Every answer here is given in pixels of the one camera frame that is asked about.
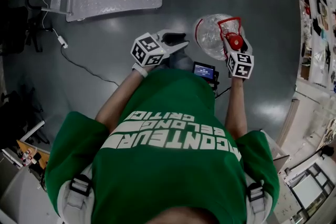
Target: chair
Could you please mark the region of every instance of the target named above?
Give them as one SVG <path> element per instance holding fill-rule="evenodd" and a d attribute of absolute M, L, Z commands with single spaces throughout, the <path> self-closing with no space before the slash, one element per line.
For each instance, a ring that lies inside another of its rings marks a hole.
<path fill-rule="evenodd" d="M 9 8 L 6 5 L 0 5 L 0 55 L 19 54 L 24 50 L 25 44 L 30 45 L 31 41 L 34 43 L 35 50 L 42 52 L 42 48 L 37 45 L 37 33 L 53 31 L 52 28 L 39 27 L 42 13 L 28 19 L 26 7 Z"/>
<path fill-rule="evenodd" d="M 37 122 L 43 119 L 41 112 L 43 109 L 40 104 L 33 105 L 33 94 L 35 89 L 26 91 L 26 86 L 22 85 L 20 93 L 22 98 L 16 91 L 10 94 L 1 95 L 1 101 L 8 99 L 0 107 L 0 148 L 11 148 L 16 146 L 16 140 L 20 140 L 25 134 L 25 130 L 31 130 Z M 38 143 L 43 142 L 49 144 L 48 139 L 41 138 L 40 135 L 34 133 L 33 136 Z"/>

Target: strap buckle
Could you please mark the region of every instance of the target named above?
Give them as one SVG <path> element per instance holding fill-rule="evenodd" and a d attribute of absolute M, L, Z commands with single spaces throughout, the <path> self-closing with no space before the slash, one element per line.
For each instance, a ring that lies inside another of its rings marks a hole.
<path fill-rule="evenodd" d="M 264 198 L 265 192 L 261 183 L 252 183 L 251 185 L 249 185 L 249 187 L 247 188 L 247 196 L 250 202 L 258 200 L 260 198 Z"/>
<path fill-rule="evenodd" d="M 265 211 L 264 196 L 265 192 L 261 183 L 252 183 L 247 188 L 247 197 L 254 214 Z"/>
<path fill-rule="evenodd" d="M 75 176 L 70 182 L 70 190 L 73 190 L 86 197 L 89 196 L 91 180 L 86 175 Z"/>

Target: shelf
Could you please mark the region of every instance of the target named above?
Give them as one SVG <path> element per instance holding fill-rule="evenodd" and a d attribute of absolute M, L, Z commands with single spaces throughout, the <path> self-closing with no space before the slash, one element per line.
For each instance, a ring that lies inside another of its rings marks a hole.
<path fill-rule="evenodd" d="M 328 67 L 325 64 L 324 40 L 313 30 L 312 31 L 312 55 L 309 70 L 310 83 L 327 85 Z"/>
<path fill-rule="evenodd" d="M 309 85 L 309 86 L 311 86 L 311 87 L 314 87 L 314 88 L 316 88 L 316 89 L 318 89 L 318 90 L 320 90 L 320 91 L 322 91 L 322 92 L 325 92 L 325 93 L 327 93 L 327 94 L 330 94 L 330 91 L 328 91 L 326 88 L 324 88 L 324 87 L 322 87 L 322 86 L 319 86 L 319 85 L 314 84 L 314 83 L 310 83 L 309 81 L 307 81 L 307 80 L 305 80 L 305 79 L 303 79 L 303 78 L 297 78 L 297 80 L 299 80 L 299 81 L 301 81 L 302 83 L 307 84 L 307 85 Z"/>
<path fill-rule="evenodd" d="M 299 0 L 300 5 L 300 22 L 301 22 L 301 42 L 300 42 L 300 60 L 299 60 L 299 68 L 298 68 L 298 77 L 302 75 L 302 66 L 305 66 L 305 69 L 310 68 L 310 64 L 303 64 L 303 62 L 307 62 L 311 58 L 311 38 L 307 33 L 311 31 L 311 19 L 310 16 L 306 13 L 306 3 L 305 0 Z"/>
<path fill-rule="evenodd" d="M 330 50 L 330 68 L 329 68 L 329 74 L 328 74 L 328 84 L 327 89 L 329 91 L 333 92 L 334 85 L 331 81 L 331 75 L 335 71 L 336 66 L 336 55 L 333 51 L 333 47 L 335 45 L 335 37 L 333 33 L 333 20 L 332 20 L 332 0 L 327 0 L 327 15 L 328 15 L 328 24 L 329 24 L 329 30 L 328 30 L 328 38 L 329 38 L 329 50 Z"/>
<path fill-rule="evenodd" d="M 309 6 L 310 6 L 310 17 L 311 18 L 316 18 L 317 15 L 317 2 L 316 0 L 309 0 Z M 312 56 L 315 54 L 315 47 L 314 44 L 316 43 L 316 36 L 317 33 L 312 29 L 312 36 L 311 36 L 311 49 L 312 49 Z M 311 58 L 311 65 L 310 65 L 310 69 L 309 69 L 309 76 L 308 76 L 308 80 L 310 82 L 312 82 L 312 76 L 313 74 L 316 74 L 316 65 L 313 65 L 313 57 Z"/>

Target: person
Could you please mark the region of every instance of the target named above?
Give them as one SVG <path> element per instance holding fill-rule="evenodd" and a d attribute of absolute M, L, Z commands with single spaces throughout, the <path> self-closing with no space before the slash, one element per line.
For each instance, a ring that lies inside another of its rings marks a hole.
<path fill-rule="evenodd" d="M 265 135 L 247 132 L 243 80 L 232 77 L 223 126 L 204 79 L 144 69 L 148 76 L 133 70 L 94 120 L 66 117 L 45 174 L 56 212 L 69 224 L 246 223 L 248 174 L 268 193 L 265 219 L 279 181 Z M 83 207 L 73 221 L 71 210 Z"/>

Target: power adapter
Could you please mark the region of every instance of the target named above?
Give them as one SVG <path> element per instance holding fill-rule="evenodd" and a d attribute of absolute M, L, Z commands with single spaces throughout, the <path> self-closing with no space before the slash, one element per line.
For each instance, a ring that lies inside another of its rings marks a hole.
<path fill-rule="evenodd" d="M 65 40 L 62 38 L 62 36 L 58 36 L 58 41 L 61 43 L 61 45 L 63 46 L 63 48 L 68 48 L 68 44 L 65 42 Z"/>

